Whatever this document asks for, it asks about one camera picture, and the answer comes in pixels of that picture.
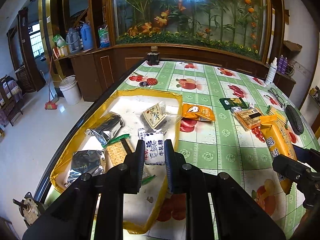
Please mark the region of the Weidan soda cracker pack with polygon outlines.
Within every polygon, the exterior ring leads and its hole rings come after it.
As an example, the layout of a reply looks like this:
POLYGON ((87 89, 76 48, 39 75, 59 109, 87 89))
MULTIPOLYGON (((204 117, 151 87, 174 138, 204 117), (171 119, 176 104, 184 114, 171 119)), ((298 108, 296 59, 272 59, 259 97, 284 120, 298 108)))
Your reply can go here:
MULTIPOLYGON (((133 147, 130 143, 130 135, 123 134, 112 140, 105 147, 106 153, 108 154, 110 161, 113 166, 117 166, 122 164, 125 160, 125 157, 128 154, 133 153, 133 147)), ((156 178, 156 175, 152 175, 146 166, 143 169, 142 176, 142 185, 146 185, 150 183, 152 180, 156 178)))

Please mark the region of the blue white milk candy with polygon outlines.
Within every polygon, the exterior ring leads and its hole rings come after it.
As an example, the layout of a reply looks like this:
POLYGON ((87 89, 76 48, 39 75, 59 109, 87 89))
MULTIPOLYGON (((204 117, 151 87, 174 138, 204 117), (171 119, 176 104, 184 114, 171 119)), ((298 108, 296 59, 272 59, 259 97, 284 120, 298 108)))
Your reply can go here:
POLYGON ((145 157, 144 161, 146 165, 164 165, 164 134, 162 132, 157 133, 145 133, 145 157))

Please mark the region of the large yellow biscuit pack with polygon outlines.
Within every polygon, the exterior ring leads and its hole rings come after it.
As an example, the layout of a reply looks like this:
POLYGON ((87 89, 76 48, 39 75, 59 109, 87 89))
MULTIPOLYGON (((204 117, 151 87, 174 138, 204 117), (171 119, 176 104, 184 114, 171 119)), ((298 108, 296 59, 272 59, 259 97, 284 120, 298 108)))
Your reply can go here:
POLYGON ((262 115, 260 118, 260 130, 263 134, 272 160, 278 155, 284 155, 297 161, 291 138, 285 126, 276 115, 262 115))

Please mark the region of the silver foil packet front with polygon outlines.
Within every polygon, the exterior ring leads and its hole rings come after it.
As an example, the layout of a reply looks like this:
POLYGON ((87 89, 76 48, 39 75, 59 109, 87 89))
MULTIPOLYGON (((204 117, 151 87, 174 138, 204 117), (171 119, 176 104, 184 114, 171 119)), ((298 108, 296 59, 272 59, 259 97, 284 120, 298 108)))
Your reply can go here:
POLYGON ((84 150, 73 154, 71 168, 65 182, 65 187, 69 187, 82 174, 89 173, 98 176, 105 173, 106 159, 103 151, 84 150))

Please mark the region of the silver foil packet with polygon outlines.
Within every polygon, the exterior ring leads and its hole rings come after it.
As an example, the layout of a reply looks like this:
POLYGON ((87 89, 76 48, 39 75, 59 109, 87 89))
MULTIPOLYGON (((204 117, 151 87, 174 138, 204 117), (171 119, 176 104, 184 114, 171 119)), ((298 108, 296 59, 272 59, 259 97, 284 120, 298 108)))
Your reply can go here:
POLYGON ((65 187, 69 187, 82 174, 89 173, 98 176, 105 173, 106 159, 103 151, 84 150, 73 154, 71 168, 65 182, 65 187))
POLYGON ((117 113, 108 112, 86 129, 85 135, 94 136, 103 147, 106 147, 122 127, 124 127, 122 117, 117 113))

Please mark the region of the clear bag with calligraphy label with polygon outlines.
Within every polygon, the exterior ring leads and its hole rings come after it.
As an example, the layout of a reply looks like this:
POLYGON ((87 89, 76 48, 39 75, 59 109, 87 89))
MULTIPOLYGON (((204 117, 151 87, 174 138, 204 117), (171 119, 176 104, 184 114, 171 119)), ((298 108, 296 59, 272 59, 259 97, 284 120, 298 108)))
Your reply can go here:
POLYGON ((146 133, 163 133, 164 135, 181 120, 180 114, 170 113, 164 101, 160 101, 142 111, 139 116, 146 133))

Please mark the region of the small orange chip bag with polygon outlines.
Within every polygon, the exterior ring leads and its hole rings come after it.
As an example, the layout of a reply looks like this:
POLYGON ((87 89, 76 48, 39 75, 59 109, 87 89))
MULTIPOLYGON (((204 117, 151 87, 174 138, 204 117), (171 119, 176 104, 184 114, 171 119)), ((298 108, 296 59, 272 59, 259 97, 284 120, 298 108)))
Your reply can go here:
POLYGON ((215 115, 210 108, 188 103, 182 105, 182 117, 196 121, 215 121, 215 115))

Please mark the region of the orange cracker pack with barcode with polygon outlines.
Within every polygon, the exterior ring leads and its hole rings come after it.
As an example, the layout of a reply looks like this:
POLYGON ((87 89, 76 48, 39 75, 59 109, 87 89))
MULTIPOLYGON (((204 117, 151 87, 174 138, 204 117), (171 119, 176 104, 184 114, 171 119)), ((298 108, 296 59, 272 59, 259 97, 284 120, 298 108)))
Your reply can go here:
POLYGON ((258 108, 246 109, 243 111, 234 112, 233 114, 246 131, 260 126, 260 117, 263 116, 263 113, 258 108))

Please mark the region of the dark green snack packet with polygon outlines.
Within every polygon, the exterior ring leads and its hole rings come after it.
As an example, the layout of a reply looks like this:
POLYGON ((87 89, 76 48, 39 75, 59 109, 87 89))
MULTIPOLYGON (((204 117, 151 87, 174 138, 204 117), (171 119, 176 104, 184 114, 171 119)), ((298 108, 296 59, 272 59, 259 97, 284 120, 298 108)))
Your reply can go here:
POLYGON ((242 98, 220 98, 219 102, 225 110, 230 110, 232 107, 240 107, 241 109, 248 109, 246 103, 242 98))

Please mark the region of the black glasses case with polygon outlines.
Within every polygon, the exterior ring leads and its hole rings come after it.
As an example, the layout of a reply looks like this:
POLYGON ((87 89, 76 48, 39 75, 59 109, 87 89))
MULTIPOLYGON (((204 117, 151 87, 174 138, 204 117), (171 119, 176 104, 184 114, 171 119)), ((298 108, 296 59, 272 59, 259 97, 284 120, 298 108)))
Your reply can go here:
POLYGON ((295 110, 294 107, 291 105, 286 105, 285 107, 285 113, 287 115, 287 119, 289 120, 289 123, 291 124, 292 130, 296 135, 301 135, 304 132, 304 126, 303 122, 295 110))

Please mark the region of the yellow-rimmed white foam tray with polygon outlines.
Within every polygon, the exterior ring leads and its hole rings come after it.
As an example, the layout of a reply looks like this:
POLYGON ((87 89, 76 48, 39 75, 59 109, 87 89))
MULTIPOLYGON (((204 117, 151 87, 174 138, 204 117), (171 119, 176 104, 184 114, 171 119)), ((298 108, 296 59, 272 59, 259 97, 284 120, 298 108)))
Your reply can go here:
POLYGON ((83 173, 105 175, 144 148, 143 175, 137 194, 125 194, 123 229, 147 233, 155 223, 167 194, 164 142, 178 143, 182 96, 136 88, 114 92, 72 136, 55 164, 50 182, 59 193, 83 173))

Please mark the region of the black eyeglasses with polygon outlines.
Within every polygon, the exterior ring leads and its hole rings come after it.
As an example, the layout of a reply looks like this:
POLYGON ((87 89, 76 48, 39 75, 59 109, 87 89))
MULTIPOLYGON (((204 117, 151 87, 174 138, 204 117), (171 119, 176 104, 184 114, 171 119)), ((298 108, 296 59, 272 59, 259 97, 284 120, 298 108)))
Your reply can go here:
POLYGON ((284 107, 284 99, 278 94, 278 92, 274 89, 274 88, 270 88, 268 90, 277 100, 277 102, 279 103, 280 107, 283 108, 284 107))

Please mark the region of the green plaid fruit tablecloth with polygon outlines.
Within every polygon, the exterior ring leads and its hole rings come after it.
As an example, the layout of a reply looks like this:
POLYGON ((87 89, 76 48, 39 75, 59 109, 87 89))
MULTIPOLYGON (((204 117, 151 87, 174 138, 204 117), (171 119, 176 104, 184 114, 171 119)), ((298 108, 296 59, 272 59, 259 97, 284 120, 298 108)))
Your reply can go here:
MULTIPOLYGON (((306 209, 302 206, 303 194, 296 184, 288 195, 281 189, 276 173, 272 170, 272 158, 257 128, 246 131, 233 116, 225 110, 220 98, 239 97, 249 105, 260 109, 263 114, 273 106, 278 113, 285 116, 284 110, 276 98, 268 91, 271 87, 284 99, 285 103, 294 104, 274 83, 265 85, 264 81, 240 70, 230 70, 221 66, 211 66, 193 62, 161 61, 159 65, 150 66, 147 62, 135 63, 135 70, 124 74, 124 81, 116 90, 145 88, 182 95, 183 103, 203 105, 211 108, 215 121, 204 122, 181 121, 178 151, 186 161, 202 168, 206 173, 217 175, 226 172, 232 176, 247 193, 259 197, 263 193, 263 180, 272 179, 276 186, 275 209, 271 218, 283 230, 287 239, 292 237, 306 209), (140 87, 148 78, 157 79, 156 85, 140 87)), ((155 222, 152 228, 142 235, 131 235, 126 230, 124 239, 185 239, 185 220, 155 222)))

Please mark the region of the white spray bottle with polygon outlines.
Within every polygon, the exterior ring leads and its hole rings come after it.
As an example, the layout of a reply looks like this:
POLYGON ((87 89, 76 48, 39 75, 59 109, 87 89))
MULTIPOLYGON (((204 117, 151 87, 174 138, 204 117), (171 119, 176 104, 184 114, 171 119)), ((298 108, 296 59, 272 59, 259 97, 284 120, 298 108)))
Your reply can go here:
POLYGON ((274 77, 276 75, 276 72, 277 72, 277 58, 275 57, 273 59, 273 61, 271 62, 270 64, 270 67, 269 67, 269 71, 268 71, 268 74, 267 74, 267 77, 266 77, 266 80, 265 80, 265 85, 269 85, 273 82, 274 80, 274 77))

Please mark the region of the purple bottles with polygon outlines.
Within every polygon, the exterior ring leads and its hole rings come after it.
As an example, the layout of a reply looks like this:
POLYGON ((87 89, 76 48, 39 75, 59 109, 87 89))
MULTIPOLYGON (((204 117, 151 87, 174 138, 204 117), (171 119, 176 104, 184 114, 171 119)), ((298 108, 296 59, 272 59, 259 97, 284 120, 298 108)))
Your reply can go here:
POLYGON ((280 72, 281 74, 285 74, 287 69, 287 64, 288 64, 287 58, 281 55, 278 60, 277 71, 280 72))

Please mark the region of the red broom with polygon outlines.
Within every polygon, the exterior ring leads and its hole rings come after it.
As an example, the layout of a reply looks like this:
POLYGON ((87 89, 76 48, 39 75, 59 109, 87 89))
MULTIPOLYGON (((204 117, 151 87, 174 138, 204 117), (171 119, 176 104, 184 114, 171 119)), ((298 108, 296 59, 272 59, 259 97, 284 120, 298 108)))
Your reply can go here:
POLYGON ((48 87, 48 101, 45 103, 44 109, 45 110, 56 110, 57 109, 57 101, 53 100, 55 99, 54 96, 52 96, 52 92, 50 89, 50 79, 51 79, 51 69, 52 69, 52 62, 53 58, 50 59, 50 65, 49 65, 49 76, 48 76, 48 81, 47 81, 47 87, 48 87))

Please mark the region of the white plastic bucket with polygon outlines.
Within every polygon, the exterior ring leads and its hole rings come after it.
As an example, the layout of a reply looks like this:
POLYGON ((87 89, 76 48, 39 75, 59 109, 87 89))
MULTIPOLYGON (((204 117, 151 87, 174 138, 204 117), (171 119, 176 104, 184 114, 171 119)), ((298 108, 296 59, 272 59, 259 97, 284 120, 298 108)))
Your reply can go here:
POLYGON ((82 96, 75 75, 68 76, 61 80, 59 89, 69 105, 76 105, 81 101, 82 96))

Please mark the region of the dark ink bottle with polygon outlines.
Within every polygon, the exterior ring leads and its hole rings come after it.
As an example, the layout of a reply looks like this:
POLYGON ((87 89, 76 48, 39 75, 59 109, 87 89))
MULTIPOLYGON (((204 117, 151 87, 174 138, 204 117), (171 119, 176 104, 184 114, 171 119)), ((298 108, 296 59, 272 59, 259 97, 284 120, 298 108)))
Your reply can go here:
POLYGON ((160 57, 157 46, 151 46, 151 51, 147 53, 147 63, 150 66, 159 65, 160 57))

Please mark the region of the blue thermos jug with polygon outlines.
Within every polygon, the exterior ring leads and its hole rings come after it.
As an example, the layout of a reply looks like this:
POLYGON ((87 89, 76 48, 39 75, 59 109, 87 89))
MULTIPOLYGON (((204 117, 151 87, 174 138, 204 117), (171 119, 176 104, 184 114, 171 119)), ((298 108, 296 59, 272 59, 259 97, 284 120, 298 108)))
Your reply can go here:
POLYGON ((89 24, 84 23, 82 25, 82 28, 80 30, 81 38, 82 38, 82 44, 84 47, 84 50, 93 49, 93 37, 92 37, 92 31, 89 24))

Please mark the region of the wooden chair with cloth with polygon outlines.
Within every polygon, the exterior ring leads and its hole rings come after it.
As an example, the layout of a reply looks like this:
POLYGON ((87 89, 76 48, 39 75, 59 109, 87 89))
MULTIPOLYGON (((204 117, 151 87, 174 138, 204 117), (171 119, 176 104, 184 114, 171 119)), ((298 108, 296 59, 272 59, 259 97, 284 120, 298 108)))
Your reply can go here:
POLYGON ((23 115, 22 90, 10 76, 1 77, 1 126, 14 125, 17 116, 23 115))

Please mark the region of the grey thermos jug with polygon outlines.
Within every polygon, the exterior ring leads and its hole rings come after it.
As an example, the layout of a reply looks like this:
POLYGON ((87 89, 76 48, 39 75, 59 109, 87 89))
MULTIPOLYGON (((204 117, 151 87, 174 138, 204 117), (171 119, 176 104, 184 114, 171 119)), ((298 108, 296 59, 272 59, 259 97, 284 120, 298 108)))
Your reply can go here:
POLYGON ((69 52, 71 54, 77 53, 80 51, 80 40, 79 33, 74 28, 69 28, 66 35, 66 44, 68 45, 69 52))

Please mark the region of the flower display glass case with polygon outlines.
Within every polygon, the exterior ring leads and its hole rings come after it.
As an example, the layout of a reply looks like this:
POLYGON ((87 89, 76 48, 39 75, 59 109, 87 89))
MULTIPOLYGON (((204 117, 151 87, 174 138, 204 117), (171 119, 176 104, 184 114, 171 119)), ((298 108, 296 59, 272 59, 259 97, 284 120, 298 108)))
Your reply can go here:
POLYGON ((270 0, 111 0, 118 44, 167 43, 261 60, 270 0))

